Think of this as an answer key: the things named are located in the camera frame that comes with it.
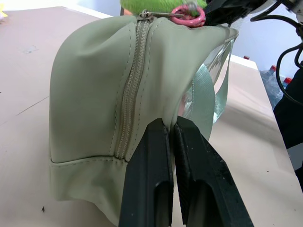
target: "stitching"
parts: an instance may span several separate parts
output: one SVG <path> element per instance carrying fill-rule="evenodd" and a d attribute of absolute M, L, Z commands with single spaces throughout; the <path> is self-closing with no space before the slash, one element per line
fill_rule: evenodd
<path fill-rule="evenodd" d="M 154 31 L 152 32 L 151 34 L 151 41 L 150 41 L 150 45 L 149 45 L 149 49 L 148 49 L 148 66 L 147 66 L 147 75 L 146 75 L 146 78 L 145 78 L 145 81 L 144 81 L 144 86 L 143 86 L 143 90 L 142 90 L 142 93 L 141 93 L 141 97 L 140 97 L 140 105 L 139 105 L 139 119 L 138 119 L 138 126 L 137 126 L 137 133 L 136 133 L 136 136 L 134 138 L 134 144 L 136 143 L 136 140 L 137 140 L 137 136 L 138 136 L 138 132 L 139 132 L 139 126 L 140 126 L 140 116 L 141 116 L 141 104 L 142 104 L 142 97 L 143 97 L 143 94 L 144 94 L 144 90 L 145 90 L 145 85 L 146 85 L 146 81 L 147 81 L 147 77 L 148 77 L 148 72 L 149 72 L 149 69 L 150 69 L 150 62 L 151 62 L 151 44 L 152 44 L 152 38 L 153 38 L 153 34 L 155 33 L 156 29 L 158 28 L 158 26 L 163 22 L 164 20 L 162 20 L 159 24 L 157 24 L 157 26 L 155 27 Z M 130 156 L 133 155 L 134 153 L 134 144 L 133 144 L 133 147 L 132 147 L 132 152 L 130 153 Z"/>
<path fill-rule="evenodd" d="M 84 161 L 84 162 L 78 162 L 78 163 L 75 163 L 75 164 L 70 164 L 70 165 L 66 165 L 66 166 L 54 166 L 53 164 L 50 164 L 50 166 L 52 168 L 63 168 L 63 167 L 69 167 L 69 166 L 75 166 L 75 165 L 79 165 L 79 164 L 87 164 L 89 162 L 98 162 L 98 161 L 111 161 L 113 163 L 116 163 L 116 164 L 122 164 L 122 165 L 127 165 L 127 162 L 125 161 L 118 161 L 118 160 L 113 160 L 113 159 L 94 159 L 94 160 L 91 160 L 91 161 Z"/>
<path fill-rule="evenodd" d="M 110 144 L 109 153 L 110 153 L 111 150 L 112 150 L 112 146 L 113 146 L 113 142 L 114 142 L 114 137 L 115 137 L 116 129 L 117 129 L 117 106 L 118 106 L 119 90 L 120 90 L 120 87 L 121 87 L 123 75 L 124 75 L 125 72 L 126 72 L 126 69 L 127 69 L 127 66 L 128 66 L 129 60 L 130 60 L 130 56 L 131 56 L 132 36 L 131 36 L 130 25 L 128 25 L 128 30 L 129 30 L 129 53 L 128 53 L 128 60 L 127 60 L 125 69 L 124 69 L 124 71 L 123 71 L 123 74 L 122 74 L 122 76 L 121 76 L 120 83 L 119 83 L 119 87 L 118 87 L 117 100 L 116 100 L 116 107 L 115 107 L 115 129 L 114 129 L 114 134 L 113 134 L 112 142 L 111 142 L 111 144 Z"/>

